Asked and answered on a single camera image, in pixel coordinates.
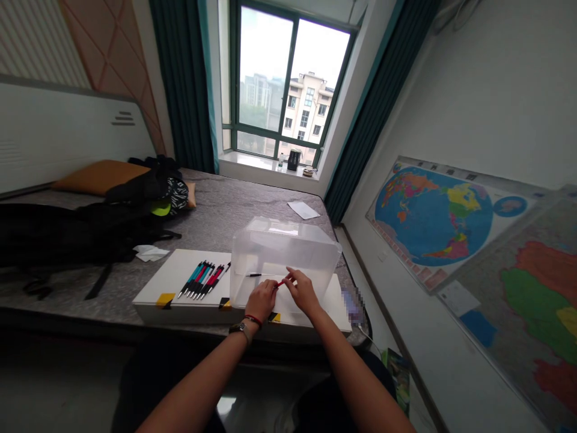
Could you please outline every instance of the apartment building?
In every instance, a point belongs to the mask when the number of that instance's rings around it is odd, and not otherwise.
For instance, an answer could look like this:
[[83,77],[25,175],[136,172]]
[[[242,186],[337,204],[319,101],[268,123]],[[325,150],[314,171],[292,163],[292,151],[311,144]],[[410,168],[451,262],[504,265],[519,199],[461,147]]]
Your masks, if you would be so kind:
[[[246,76],[240,83],[240,121],[254,126],[276,130],[282,110],[282,92],[284,83],[280,79],[266,79],[254,74]],[[320,143],[325,128],[326,116],[332,103],[334,89],[326,86],[326,81],[314,72],[301,73],[298,78],[291,78],[288,88],[288,101],[285,117],[282,119],[282,134],[298,140]],[[249,109],[247,106],[259,107]],[[239,143],[241,149],[274,155],[275,141],[262,137],[242,134],[247,143]],[[281,141],[278,155],[283,153],[288,158],[290,149],[302,151],[301,163],[312,165],[315,149]]]
[[[287,109],[282,126],[283,135],[311,143],[320,143],[325,128],[326,115],[332,103],[334,89],[314,72],[299,74],[290,79]],[[290,153],[291,145],[281,142],[279,153]],[[315,150],[302,147],[303,164],[313,163]]]

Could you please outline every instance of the bed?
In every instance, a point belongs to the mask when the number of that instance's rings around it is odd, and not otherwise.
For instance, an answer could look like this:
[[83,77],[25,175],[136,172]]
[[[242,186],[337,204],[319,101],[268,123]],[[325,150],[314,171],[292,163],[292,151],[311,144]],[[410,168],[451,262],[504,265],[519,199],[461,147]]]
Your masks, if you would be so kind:
[[[159,248],[171,251],[184,248],[230,252],[234,232],[246,226],[254,216],[300,221],[300,217],[287,205],[288,201],[294,200],[304,201],[320,214],[320,217],[306,221],[307,224],[321,227],[332,239],[336,239],[325,205],[316,195],[195,170],[182,169],[181,172],[184,180],[196,183],[197,208],[186,217],[166,225],[165,228],[180,233],[182,238],[155,243]],[[74,209],[100,200],[100,197],[92,195],[44,189],[8,198],[2,203],[37,203]],[[12,316],[24,313],[58,319],[65,324],[80,321],[84,324],[103,324],[118,328],[145,327],[131,302],[165,260],[166,258],[144,263],[134,259],[129,263],[116,263],[99,296],[91,300],[84,300],[84,297],[102,272],[101,267],[55,273],[50,280],[53,292],[43,300],[24,293],[22,288],[26,281],[21,278],[11,281],[3,278],[0,280],[0,308]],[[358,299],[344,257],[341,256],[335,272],[343,290],[348,290],[354,299]],[[370,334],[370,322],[366,312],[363,314],[362,329]],[[226,325],[166,328],[205,337],[222,338],[228,334]],[[353,332],[348,337],[353,346],[363,345],[365,338],[357,327],[353,327]]]

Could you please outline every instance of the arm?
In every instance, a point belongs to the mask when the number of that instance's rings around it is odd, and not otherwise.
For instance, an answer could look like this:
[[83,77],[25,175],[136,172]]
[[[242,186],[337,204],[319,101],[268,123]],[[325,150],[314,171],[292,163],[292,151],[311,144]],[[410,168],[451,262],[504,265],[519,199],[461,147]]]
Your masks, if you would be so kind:
[[343,398],[361,432],[414,432],[414,428],[385,387],[348,343],[322,309],[311,280],[287,268],[283,279],[296,305],[320,335]]
[[[248,300],[246,314],[264,323],[275,306],[277,289],[273,280],[260,283]],[[258,325],[247,319],[243,323],[254,337]],[[247,346],[242,332],[230,334],[162,399],[138,432],[204,431]]]

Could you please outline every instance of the white headboard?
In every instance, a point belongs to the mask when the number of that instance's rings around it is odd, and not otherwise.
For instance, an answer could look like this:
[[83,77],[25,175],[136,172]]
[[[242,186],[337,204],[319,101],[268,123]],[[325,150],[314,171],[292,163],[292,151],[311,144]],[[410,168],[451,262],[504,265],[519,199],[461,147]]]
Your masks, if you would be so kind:
[[0,194],[101,159],[156,156],[133,99],[0,75],[0,101]]

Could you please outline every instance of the orange pillow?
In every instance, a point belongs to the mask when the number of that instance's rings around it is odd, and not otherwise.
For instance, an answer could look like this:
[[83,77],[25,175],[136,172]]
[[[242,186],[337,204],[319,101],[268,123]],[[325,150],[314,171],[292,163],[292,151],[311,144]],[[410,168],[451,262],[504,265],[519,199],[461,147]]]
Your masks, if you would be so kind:
[[54,182],[52,189],[84,192],[104,197],[112,187],[122,185],[149,170],[148,167],[105,159]]

